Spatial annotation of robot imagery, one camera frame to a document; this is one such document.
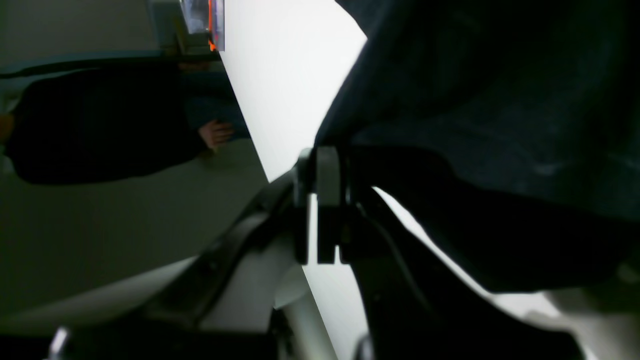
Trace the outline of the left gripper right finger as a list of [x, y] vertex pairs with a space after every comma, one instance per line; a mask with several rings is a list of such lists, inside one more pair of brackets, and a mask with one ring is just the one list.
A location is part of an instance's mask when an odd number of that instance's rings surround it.
[[333, 146], [316, 150], [318, 255], [350, 264], [377, 360], [583, 360], [566, 331], [507, 315], [474, 292], [357, 183]]

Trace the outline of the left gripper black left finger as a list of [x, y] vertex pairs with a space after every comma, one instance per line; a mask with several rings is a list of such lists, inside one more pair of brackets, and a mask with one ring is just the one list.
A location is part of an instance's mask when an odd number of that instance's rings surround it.
[[307, 196], [317, 152], [270, 182], [189, 266], [131, 314], [144, 328], [265, 331], [275, 294], [291, 267], [307, 259]]

